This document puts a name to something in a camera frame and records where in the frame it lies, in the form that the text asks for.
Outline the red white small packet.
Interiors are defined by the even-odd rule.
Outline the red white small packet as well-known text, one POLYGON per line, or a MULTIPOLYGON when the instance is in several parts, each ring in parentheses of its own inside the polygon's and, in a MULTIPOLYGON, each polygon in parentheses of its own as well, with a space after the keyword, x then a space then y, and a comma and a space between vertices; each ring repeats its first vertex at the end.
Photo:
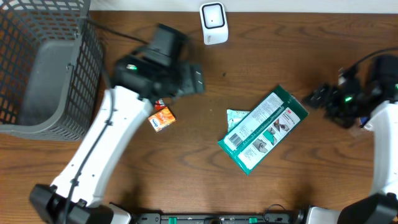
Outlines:
POLYGON ((163 99, 159 99, 154 103, 154 108, 156 111, 160 111, 166 107, 166 104, 164 103, 163 99))

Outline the orange small box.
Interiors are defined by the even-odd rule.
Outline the orange small box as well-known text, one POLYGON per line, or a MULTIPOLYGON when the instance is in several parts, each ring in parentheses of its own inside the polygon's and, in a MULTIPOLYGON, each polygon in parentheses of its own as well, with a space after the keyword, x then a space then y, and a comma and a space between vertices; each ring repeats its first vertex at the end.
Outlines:
POLYGON ((169 110, 168 107, 163 108, 162 110, 156 112, 155 114, 148 117, 148 120, 154 130, 159 132, 166 128, 167 126, 171 125, 176 121, 175 116, 169 110))

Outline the pale green wipes packet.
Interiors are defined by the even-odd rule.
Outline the pale green wipes packet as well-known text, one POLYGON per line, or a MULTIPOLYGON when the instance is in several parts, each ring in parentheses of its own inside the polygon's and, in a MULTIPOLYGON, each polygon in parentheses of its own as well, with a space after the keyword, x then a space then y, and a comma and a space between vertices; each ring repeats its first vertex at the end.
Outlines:
POLYGON ((228 132, 230 132, 243 118, 245 118, 249 114, 249 111, 228 109, 226 113, 228 132))

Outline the green white package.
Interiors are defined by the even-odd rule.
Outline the green white package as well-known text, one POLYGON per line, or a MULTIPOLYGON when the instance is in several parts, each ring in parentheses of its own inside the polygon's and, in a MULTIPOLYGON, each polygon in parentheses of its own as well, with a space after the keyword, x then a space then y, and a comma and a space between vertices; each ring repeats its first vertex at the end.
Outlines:
POLYGON ((278 85, 218 145, 248 175, 307 116, 303 105, 278 85))

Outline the white jar blue label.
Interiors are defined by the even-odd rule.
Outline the white jar blue label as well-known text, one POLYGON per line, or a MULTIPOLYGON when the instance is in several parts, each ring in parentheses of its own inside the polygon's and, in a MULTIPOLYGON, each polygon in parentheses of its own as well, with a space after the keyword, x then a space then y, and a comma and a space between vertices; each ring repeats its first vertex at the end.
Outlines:
POLYGON ((370 120, 369 117, 360 117, 360 119, 359 119, 359 127, 360 128, 364 128, 369 120, 370 120))

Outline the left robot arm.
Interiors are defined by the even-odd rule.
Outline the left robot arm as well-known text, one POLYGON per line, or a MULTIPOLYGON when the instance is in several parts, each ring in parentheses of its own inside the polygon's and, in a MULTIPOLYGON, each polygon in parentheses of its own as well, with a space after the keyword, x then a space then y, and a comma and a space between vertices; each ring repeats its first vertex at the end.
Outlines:
POLYGON ((163 98, 203 93, 201 67, 182 58, 188 35, 159 24, 152 40, 116 61, 96 118, 68 165, 29 200, 45 223, 131 223, 130 212, 104 204, 111 174, 135 132, 163 98))

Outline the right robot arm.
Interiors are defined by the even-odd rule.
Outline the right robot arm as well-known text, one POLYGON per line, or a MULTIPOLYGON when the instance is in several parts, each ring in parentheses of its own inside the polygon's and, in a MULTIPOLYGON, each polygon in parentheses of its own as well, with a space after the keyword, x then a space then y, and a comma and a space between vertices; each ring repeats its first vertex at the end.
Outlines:
POLYGON ((344 209, 308 209, 304 223, 397 223, 397 48, 373 52, 342 70, 337 85, 322 84, 303 102, 349 129, 373 132, 369 196, 344 209))

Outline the white barcode scanner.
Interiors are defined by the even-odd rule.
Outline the white barcode scanner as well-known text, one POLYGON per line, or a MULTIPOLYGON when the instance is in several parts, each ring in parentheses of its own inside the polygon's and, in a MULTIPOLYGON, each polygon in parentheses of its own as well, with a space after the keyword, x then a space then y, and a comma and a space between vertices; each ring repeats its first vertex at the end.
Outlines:
POLYGON ((228 40, 229 29, 224 4, 208 2, 200 6, 200 18, 205 45, 222 44, 228 40))

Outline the grey plastic mesh basket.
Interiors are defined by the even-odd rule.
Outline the grey plastic mesh basket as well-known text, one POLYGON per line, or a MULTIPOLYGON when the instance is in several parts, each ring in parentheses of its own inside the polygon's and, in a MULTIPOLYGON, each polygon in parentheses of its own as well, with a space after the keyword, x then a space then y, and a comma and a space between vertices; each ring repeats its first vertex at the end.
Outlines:
POLYGON ((90 127, 104 50, 86 0, 1 1, 1 132, 76 141, 90 127))

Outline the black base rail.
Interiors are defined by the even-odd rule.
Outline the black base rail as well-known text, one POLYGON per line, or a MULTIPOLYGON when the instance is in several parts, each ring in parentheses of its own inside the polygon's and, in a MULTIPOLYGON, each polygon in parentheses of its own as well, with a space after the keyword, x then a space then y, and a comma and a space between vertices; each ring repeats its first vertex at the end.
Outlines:
POLYGON ((252 214, 159 214, 142 213, 132 216, 132 224, 299 224, 305 223, 304 215, 290 211, 271 211, 252 214))

